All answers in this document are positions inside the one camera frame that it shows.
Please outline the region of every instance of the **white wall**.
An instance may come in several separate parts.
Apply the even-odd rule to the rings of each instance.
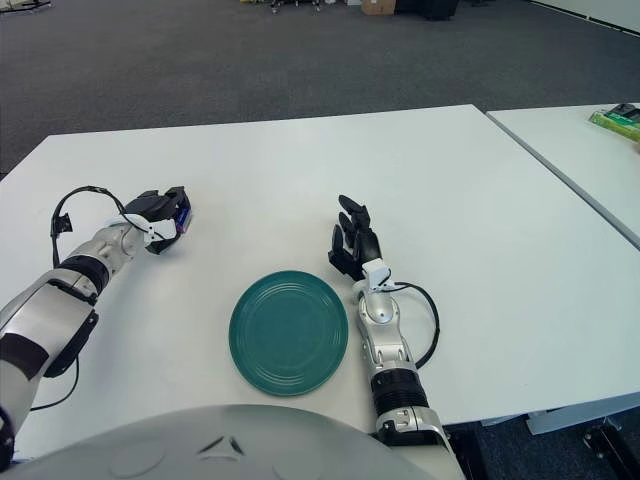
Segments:
[[[537,0],[640,32],[640,0]]]

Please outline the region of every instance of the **silver arm segment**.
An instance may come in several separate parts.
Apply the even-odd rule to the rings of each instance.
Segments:
[[[0,311],[0,428],[15,436],[42,377],[71,365],[98,320],[95,300],[144,243],[124,221],[103,228]]]

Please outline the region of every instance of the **black cabinet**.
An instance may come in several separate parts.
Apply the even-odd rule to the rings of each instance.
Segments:
[[[456,13],[458,0],[396,0],[395,13],[418,13],[429,20],[447,20]]]

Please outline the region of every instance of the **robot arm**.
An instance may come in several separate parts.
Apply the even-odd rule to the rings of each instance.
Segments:
[[[377,437],[389,446],[441,445],[451,452],[438,415],[429,408],[407,342],[400,333],[400,309],[390,292],[402,287],[391,280],[391,269],[382,260],[367,208],[344,195],[339,197],[339,202],[351,220],[340,213],[340,226],[336,225],[333,231],[329,262],[356,280],[353,290],[358,304],[357,323],[378,415]],[[342,230],[353,254],[343,247]]]
[[[190,210],[183,187],[143,193],[0,311],[0,471],[42,377],[64,373],[89,339],[98,322],[93,307],[109,281],[142,247],[159,254],[175,242]]]

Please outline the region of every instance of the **cardboard box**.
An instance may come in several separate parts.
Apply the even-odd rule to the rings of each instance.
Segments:
[[[393,15],[396,0],[362,0],[361,6],[367,15]]]

